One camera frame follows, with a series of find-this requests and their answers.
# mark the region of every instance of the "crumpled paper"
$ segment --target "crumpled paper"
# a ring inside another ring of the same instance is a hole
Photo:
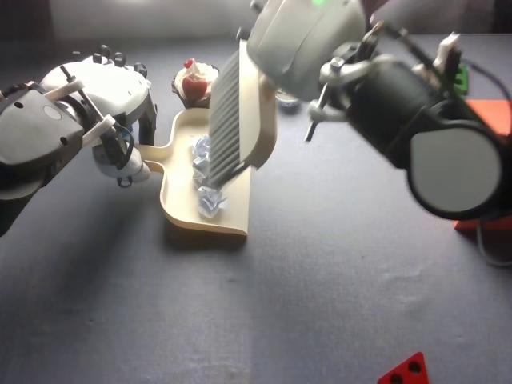
[[[210,172],[210,137],[202,136],[194,145],[194,160],[192,181],[198,190],[199,213],[207,218],[213,218],[223,207],[226,198],[220,190],[204,186]]]

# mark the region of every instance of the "gray wall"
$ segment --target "gray wall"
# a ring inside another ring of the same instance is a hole
[[[235,34],[250,0],[50,0],[55,36],[168,38]]]

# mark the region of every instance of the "red block with black holes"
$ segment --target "red block with black holes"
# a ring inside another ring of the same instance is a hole
[[[417,352],[391,372],[382,376],[377,384],[429,384],[425,359],[422,352]]]

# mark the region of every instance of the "gray table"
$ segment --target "gray table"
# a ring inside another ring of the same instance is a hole
[[[418,40],[434,52],[440,39]],[[462,47],[512,87],[510,39]],[[181,109],[170,81],[182,62],[222,66],[236,49],[110,44],[148,67],[160,145]],[[4,43],[0,87],[91,47]],[[470,89],[500,97],[476,74]],[[246,242],[176,229],[160,175],[122,190],[80,153],[0,240],[0,383],[372,383],[419,350],[432,383],[510,383],[510,272],[418,206],[349,127],[320,126],[305,145],[305,109],[278,123]]]

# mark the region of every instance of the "cupcake frosting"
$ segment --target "cupcake frosting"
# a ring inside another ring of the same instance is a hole
[[[174,86],[178,90],[180,96],[182,98],[186,98],[185,93],[183,92],[183,79],[191,77],[196,81],[204,80],[208,84],[208,88],[206,89],[206,94],[202,99],[208,98],[211,93],[211,86],[218,77],[218,71],[208,64],[196,62],[194,59],[191,60],[192,65],[190,65],[189,68],[185,67],[176,74]]]

